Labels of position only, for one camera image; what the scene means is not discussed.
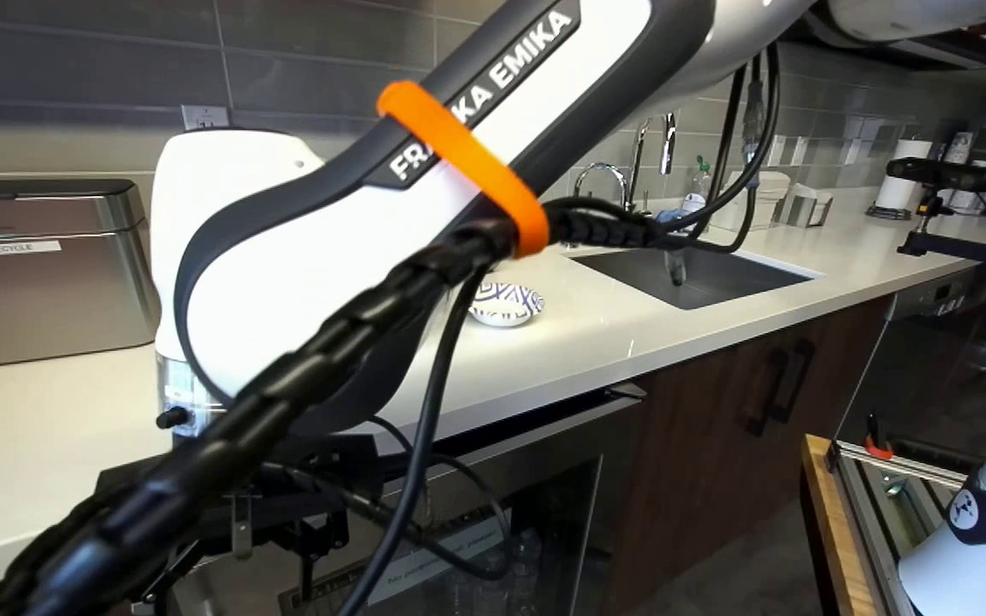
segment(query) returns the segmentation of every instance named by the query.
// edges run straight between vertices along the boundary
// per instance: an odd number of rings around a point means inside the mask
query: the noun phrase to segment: orange ring
[[[866,438],[866,453],[869,453],[869,458],[879,458],[879,463],[891,463],[892,458],[892,445],[877,445],[873,438]]]
[[[534,192],[519,181],[516,172],[496,161],[496,155],[487,151],[473,130],[463,126],[429,89],[416,81],[390,81],[379,91],[379,118],[392,118],[516,224],[516,256],[536,254],[551,244],[546,212]]]

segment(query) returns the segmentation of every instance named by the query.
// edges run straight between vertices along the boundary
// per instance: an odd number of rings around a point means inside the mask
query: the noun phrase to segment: dark wooden cabinet
[[[796,495],[800,434],[833,434],[891,299],[639,381],[638,463],[618,512],[609,612],[718,551]]]

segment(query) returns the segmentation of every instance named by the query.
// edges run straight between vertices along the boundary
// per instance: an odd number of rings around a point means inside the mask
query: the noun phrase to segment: white countertop
[[[744,339],[756,339],[866,299],[966,269],[955,256],[899,256],[909,225],[836,208],[824,231],[772,225],[739,251],[814,280],[726,305],[677,312],[576,265],[572,251],[503,265],[494,277],[526,283],[543,314],[526,330],[464,324],[440,434],[618,383]],[[934,233],[986,244],[986,220],[944,220]],[[413,424],[430,342],[384,418]],[[158,454],[149,348],[0,365],[0,572],[73,503],[99,468]]]

